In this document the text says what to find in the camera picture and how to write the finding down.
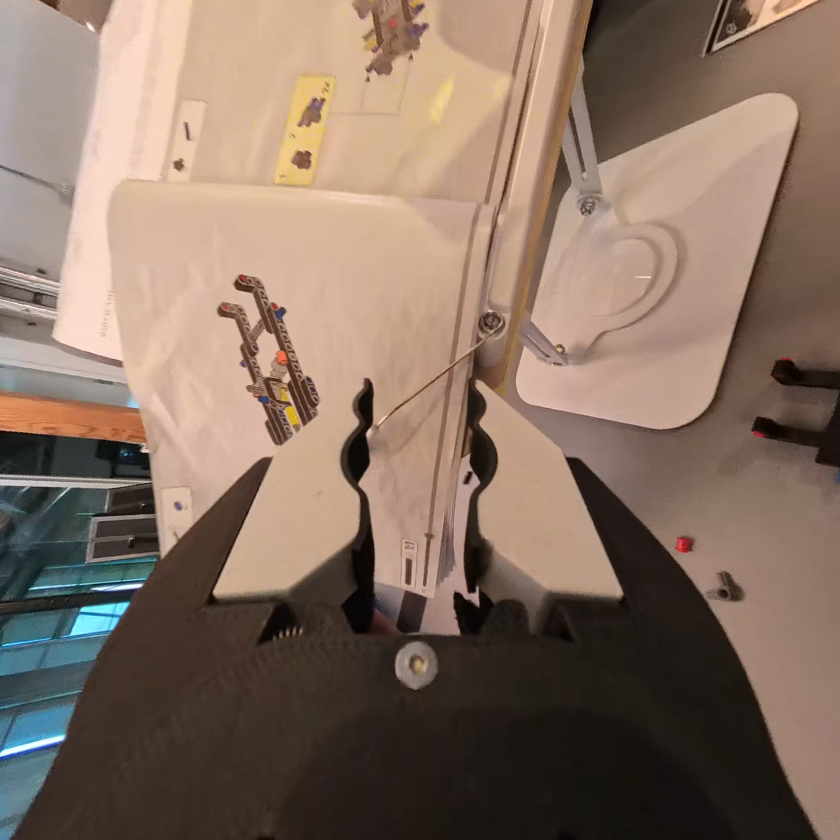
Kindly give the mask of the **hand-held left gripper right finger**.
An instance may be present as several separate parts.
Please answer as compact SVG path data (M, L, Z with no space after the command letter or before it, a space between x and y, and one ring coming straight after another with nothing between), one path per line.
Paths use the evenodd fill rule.
M517 602L541 634L562 601L617 604L623 589L561 448L483 382L469 383L469 592Z

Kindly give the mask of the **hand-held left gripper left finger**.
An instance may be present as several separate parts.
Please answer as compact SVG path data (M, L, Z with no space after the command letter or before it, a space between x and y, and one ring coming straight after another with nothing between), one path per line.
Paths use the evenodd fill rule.
M218 602L273 602L294 616L336 606L354 632L375 612L375 546L361 480L374 387L364 378L272 457L213 588Z

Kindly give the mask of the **lego instruction booklet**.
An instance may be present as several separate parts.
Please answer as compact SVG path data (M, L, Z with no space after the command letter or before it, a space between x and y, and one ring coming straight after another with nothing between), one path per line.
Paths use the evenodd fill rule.
M387 583L434 592L533 2L111 2L56 338L120 361L166 541L342 393Z

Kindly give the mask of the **black lego model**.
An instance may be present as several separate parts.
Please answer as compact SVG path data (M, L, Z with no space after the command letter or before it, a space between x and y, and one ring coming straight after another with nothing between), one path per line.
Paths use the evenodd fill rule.
M839 371L803 368L792 358L779 358L770 371L774 382L782 387L800 390L830 392L835 401L831 414L818 429L808 429L780 423L770 417L756 416L751 434L755 438L796 448L813 455L817 466L830 469L839 483Z

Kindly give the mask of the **grey drawer cabinet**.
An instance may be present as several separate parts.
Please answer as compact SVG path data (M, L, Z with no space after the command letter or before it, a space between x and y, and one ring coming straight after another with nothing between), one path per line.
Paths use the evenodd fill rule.
M160 555L152 483L109 488L104 512L90 519L85 564L155 560Z

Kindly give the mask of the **wooden board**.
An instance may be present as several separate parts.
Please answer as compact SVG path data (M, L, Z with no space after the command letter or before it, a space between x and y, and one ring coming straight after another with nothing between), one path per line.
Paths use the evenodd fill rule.
M144 445L136 408L1 391L1 431Z

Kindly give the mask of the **white book stand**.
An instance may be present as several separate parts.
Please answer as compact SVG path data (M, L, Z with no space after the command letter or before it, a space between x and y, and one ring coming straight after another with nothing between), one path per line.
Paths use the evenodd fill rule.
M710 406L798 127L764 93L598 164L583 89L592 2L535 2L526 95L488 262L489 385L669 430Z

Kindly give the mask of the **printed paper sheet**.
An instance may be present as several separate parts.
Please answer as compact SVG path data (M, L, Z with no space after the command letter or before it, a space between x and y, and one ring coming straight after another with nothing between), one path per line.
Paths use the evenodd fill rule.
M720 1L703 55L709 56L817 4L817 1Z

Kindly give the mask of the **metal rail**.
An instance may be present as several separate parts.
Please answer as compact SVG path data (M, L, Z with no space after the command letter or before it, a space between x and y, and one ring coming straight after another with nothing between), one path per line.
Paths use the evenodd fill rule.
M44 269L31 269L2 260L1 314L27 322L57 319L60 282Z

